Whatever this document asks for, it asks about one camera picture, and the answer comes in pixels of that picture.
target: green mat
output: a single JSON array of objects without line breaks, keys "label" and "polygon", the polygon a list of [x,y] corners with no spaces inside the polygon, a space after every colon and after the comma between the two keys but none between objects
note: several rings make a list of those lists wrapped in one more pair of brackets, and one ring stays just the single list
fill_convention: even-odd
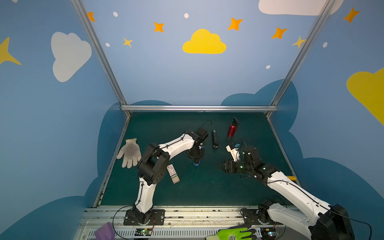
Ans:
[{"label": "green mat", "polygon": [[[227,131],[233,117],[240,125],[235,135],[228,139]],[[166,176],[157,184],[154,205],[258,205],[278,195],[276,191],[262,185],[252,177],[240,178],[240,174],[227,174],[217,167],[224,160],[231,159],[226,146],[241,143],[259,149],[265,163],[271,163],[286,175],[292,172],[284,159],[269,123],[263,113],[133,113],[128,124],[122,146],[126,139],[137,138],[143,154],[147,146],[169,142],[186,130],[197,130],[206,120],[212,121],[205,141],[205,155],[198,167],[185,153],[171,159],[180,182],[173,184]],[[211,131],[217,131],[219,148],[212,148]],[[101,205],[133,205],[137,199],[139,181],[137,168],[121,167],[117,159],[112,169]]]}]

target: robotic arm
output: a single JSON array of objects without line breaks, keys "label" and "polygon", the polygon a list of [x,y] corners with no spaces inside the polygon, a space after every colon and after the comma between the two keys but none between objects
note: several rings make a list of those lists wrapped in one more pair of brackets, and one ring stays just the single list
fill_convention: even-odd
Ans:
[{"label": "robotic arm", "polygon": [[248,172],[262,184],[274,189],[302,213],[284,208],[270,200],[259,206],[258,219],[261,224],[280,222],[312,240],[354,240],[347,211],[336,204],[313,196],[271,164],[264,164],[258,150],[253,146],[242,148],[244,161],[227,160],[219,167],[228,172]]},{"label": "robotic arm", "polygon": [[198,165],[200,159],[204,156],[203,142],[208,137],[207,131],[199,128],[197,131],[184,132],[180,137],[157,145],[151,143],[141,160],[137,164],[139,169],[139,194],[133,211],[141,224],[149,222],[153,207],[153,194],[158,182],[167,172],[169,161],[179,153],[187,150],[186,155],[194,159],[195,165]]}]

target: yellow cloud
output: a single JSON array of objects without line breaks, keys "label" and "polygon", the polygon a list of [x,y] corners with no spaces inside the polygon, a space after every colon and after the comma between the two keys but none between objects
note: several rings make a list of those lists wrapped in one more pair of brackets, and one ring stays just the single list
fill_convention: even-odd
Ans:
[{"label": "yellow cloud", "polygon": [[223,53],[227,46],[221,42],[219,35],[210,33],[206,29],[197,30],[183,45],[183,50],[186,53],[205,53],[219,54]]},{"label": "yellow cloud", "polygon": [[384,68],[376,73],[353,74],[347,88],[384,125]]}]

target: purple object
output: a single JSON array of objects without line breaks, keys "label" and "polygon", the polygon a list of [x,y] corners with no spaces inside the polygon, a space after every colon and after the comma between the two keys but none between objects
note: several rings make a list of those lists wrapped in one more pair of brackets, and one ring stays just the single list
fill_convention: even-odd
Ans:
[{"label": "purple object", "polygon": [[107,222],[101,228],[96,230],[95,236],[97,240],[114,240],[115,231],[113,230],[112,224]]}]

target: work glove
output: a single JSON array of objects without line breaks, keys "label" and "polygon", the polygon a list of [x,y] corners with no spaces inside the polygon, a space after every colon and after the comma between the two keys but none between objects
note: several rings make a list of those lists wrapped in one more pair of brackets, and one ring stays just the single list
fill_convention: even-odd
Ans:
[{"label": "work glove", "polygon": [[216,235],[207,236],[206,240],[256,240],[257,237],[254,235],[256,230],[249,229],[252,225],[245,223],[230,227],[228,229],[220,230]]},{"label": "work glove", "polygon": [[141,159],[140,147],[136,143],[137,138],[125,140],[125,145],[119,151],[117,159],[120,159],[123,155],[122,167],[131,168],[137,165],[137,162]]}]

